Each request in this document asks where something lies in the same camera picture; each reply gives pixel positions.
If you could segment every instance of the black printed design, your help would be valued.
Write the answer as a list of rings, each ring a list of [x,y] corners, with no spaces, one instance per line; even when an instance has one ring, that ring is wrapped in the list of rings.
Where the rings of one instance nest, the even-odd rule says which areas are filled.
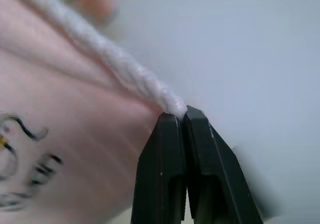
[[[9,130],[7,126],[4,126],[4,122],[8,120],[17,122],[22,131],[34,141],[45,138],[48,133],[48,130],[44,129],[39,134],[33,134],[17,116],[3,114],[0,115],[0,127],[6,133],[8,133]],[[16,150],[9,145],[5,137],[0,134],[0,151],[4,151],[4,149],[10,153],[10,157],[4,170],[0,172],[0,181],[5,181],[15,175],[18,169],[18,155]],[[50,181],[61,165],[63,165],[63,161],[59,157],[53,154],[45,154],[36,165],[34,165],[30,174],[27,176],[24,192],[0,193],[0,211],[16,211],[25,208],[28,202],[39,192],[40,187]]]

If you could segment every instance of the white background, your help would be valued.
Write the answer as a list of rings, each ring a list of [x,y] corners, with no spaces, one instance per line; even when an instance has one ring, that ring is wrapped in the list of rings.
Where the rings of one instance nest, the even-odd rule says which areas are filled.
[[[320,223],[320,0],[116,1],[107,34],[244,148],[277,223]]]

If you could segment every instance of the blurry orange object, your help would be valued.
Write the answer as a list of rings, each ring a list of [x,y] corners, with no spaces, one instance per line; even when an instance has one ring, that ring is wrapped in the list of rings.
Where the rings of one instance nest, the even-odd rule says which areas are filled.
[[[107,21],[114,13],[111,0],[73,0],[73,4],[98,23]]]

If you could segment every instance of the pink cloth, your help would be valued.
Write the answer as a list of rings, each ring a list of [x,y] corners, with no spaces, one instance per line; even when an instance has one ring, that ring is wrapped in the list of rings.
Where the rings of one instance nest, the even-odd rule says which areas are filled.
[[[64,161],[22,209],[6,211],[0,199],[0,224],[103,223],[132,196],[137,159],[160,108],[129,94],[20,0],[0,0],[0,29],[0,111],[31,130],[49,129],[34,142],[6,122],[10,132],[0,132],[19,162],[0,194],[23,193],[44,154]]]

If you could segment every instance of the clamp jaw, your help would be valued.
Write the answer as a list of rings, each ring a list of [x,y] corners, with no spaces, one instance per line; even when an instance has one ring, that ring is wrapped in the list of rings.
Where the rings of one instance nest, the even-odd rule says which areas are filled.
[[[262,224],[239,162],[204,113],[162,114],[139,158],[132,224]]]

